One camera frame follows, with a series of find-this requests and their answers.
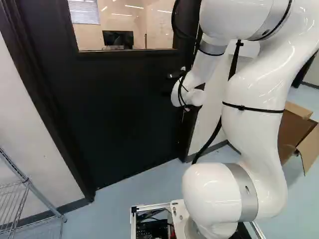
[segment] metal frame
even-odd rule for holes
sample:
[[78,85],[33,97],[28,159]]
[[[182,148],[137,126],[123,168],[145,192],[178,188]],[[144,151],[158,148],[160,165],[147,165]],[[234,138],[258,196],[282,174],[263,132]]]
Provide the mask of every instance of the metal frame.
[[16,229],[17,239],[62,239],[63,222],[56,216],[30,223]]
[[[182,221],[186,221],[188,215],[188,211],[184,205],[184,200],[174,200],[170,203],[160,203],[160,204],[152,204],[152,205],[138,205],[131,207],[131,213],[130,213],[130,223],[131,223],[131,239],[136,239],[136,217],[137,213],[141,212],[149,212],[149,211],[155,211],[160,209],[166,209],[170,212],[173,212],[172,214],[172,220],[175,227],[175,233],[176,237],[178,234],[184,234],[184,226],[185,223],[180,223]],[[256,233],[256,236],[258,239],[266,239],[265,235],[261,231],[260,227],[256,222],[250,222],[251,227],[253,228],[254,232]]]
[[6,166],[19,179],[19,181],[15,183],[0,185],[0,235],[5,234],[8,235],[8,239],[13,239],[29,190],[55,215],[55,217],[61,220],[61,224],[67,221],[66,217],[57,211],[56,207],[33,185],[32,181],[19,170],[1,147],[0,158],[3,159]]

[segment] wire shelf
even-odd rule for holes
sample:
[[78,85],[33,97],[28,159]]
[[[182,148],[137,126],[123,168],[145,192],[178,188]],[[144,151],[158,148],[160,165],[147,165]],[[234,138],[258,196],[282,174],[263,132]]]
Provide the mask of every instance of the wire shelf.
[[0,185],[0,239],[12,239],[29,192],[29,182]]
[[51,217],[16,229],[14,239],[61,239],[63,221],[58,217]]

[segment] floor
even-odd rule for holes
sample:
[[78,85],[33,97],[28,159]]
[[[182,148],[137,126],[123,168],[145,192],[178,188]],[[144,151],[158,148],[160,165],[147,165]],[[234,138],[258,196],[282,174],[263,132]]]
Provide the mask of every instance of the floor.
[[[314,111],[319,121],[319,91],[307,86],[291,89],[289,101]],[[236,162],[239,155],[225,146],[200,162]],[[129,239],[130,207],[138,204],[169,202],[182,198],[181,179],[189,164],[173,160],[97,192],[93,204],[67,214],[63,239]],[[300,158],[284,167],[289,185],[289,201],[284,212],[259,223],[269,239],[317,238],[319,234],[319,160],[306,177]]]

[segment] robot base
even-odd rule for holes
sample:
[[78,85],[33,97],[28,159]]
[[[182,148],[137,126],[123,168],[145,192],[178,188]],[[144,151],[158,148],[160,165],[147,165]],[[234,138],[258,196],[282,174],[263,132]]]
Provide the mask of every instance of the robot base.
[[[170,209],[172,212],[172,219],[175,228],[175,234],[178,239],[206,239],[203,234],[200,233],[197,224],[189,217],[189,213],[186,209],[184,200],[175,200],[170,203]],[[237,224],[220,224],[215,225],[217,231],[216,236],[210,236],[210,238],[229,239]]]

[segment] ceiling light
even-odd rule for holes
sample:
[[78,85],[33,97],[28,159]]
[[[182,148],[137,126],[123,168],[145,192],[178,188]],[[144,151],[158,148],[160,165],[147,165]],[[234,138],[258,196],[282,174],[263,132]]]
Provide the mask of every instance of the ceiling light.
[[163,10],[158,10],[160,12],[167,12],[167,13],[171,13],[171,11],[163,11]]
[[139,8],[139,9],[144,9],[144,7],[140,7],[140,6],[131,6],[131,5],[125,5],[125,6]]
[[112,15],[119,15],[119,16],[132,16],[132,15],[118,14],[118,13],[112,13]]

